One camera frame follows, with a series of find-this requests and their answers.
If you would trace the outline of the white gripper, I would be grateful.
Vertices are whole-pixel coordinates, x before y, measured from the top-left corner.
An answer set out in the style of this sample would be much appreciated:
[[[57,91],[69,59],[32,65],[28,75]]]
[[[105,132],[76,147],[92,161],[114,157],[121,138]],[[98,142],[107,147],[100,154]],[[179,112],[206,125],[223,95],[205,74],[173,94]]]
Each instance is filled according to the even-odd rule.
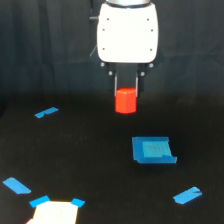
[[[114,97],[117,95],[116,64],[138,64],[136,96],[144,91],[145,67],[153,68],[164,61],[159,49],[159,23],[152,1],[105,1],[98,16],[90,16],[97,23],[96,46],[90,57],[98,57],[100,66],[108,68]]]

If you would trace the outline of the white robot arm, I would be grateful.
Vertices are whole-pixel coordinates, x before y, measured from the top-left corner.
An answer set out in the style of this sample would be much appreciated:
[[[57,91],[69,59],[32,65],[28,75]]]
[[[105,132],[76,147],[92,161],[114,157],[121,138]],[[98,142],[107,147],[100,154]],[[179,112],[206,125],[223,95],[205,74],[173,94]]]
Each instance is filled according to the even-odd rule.
[[[159,23],[152,0],[105,0],[98,16],[90,16],[97,23],[96,46],[90,53],[107,74],[114,79],[117,95],[117,64],[137,64],[136,95],[143,90],[142,78],[147,68],[158,58]]]

